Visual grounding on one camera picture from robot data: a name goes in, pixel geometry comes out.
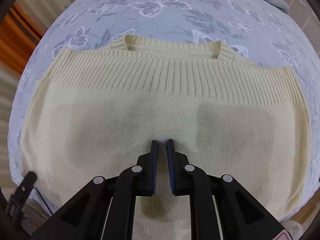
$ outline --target mattress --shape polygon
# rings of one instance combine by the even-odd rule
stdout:
[[[76,0],[46,32],[19,82],[8,134],[16,184],[23,179],[20,135],[37,80],[64,46],[98,49],[125,33],[184,43],[222,40],[263,68],[290,65],[307,101],[312,130],[303,196],[292,214],[313,196],[320,176],[320,59],[294,20],[263,0]],[[36,192],[31,196],[46,209]]]

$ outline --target folded sweater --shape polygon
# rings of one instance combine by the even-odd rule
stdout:
[[[172,138],[190,163],[231,174],[280,220],[301,198],[308,109],[291,68],[236,58],[221,42],[135,36],[96,51],[64,48],[29,105],[22,174],[35,171],[37,187],[61,206],[93,177],[134,165],[156,139],[156,195],[137,198],[133,236],[188,239],[189,198],[170,191],[165,142]]]

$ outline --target cream knit sweater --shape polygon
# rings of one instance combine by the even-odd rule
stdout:
[[[21,167],[61,206],[94,176],[134,165],[156,139],[156,195],[137,199],[133,237],[189,239],[189,198],[170,191],[168,138],[206,173],[234,176],[281,219],[300,201],[309,134],[291,68],[260,68],[222,42],[126,35],[55,58],[25,118]]]

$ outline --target ribbed knit fabric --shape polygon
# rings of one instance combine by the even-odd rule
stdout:
[[[25,117],[22,174],[35,171],[37,187],[61,206],[93,177],[135,165],[156,139],[156,195],[137,198],[133,237],[189,239],[189,198],[170,191],[165,142],[172,138],[190,163],[231,174],[276,218],[288,214],[303,190],[310,134],[292,69],[239,64],[219,42],[133,39],[59,53]]]

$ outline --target sweater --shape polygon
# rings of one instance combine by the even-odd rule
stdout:
[[[189,239],[188,196],[171,195],[165,143],[207,174],[231,174],[277,219],[301,199],[308,108],[291,68],[251,65],[222,42],[126,35],[64,48],[38,82],[21,135],[21,171],[62,206],[93,177],[118,176],[159,142],[157,188],[136,201],[133,237]]]

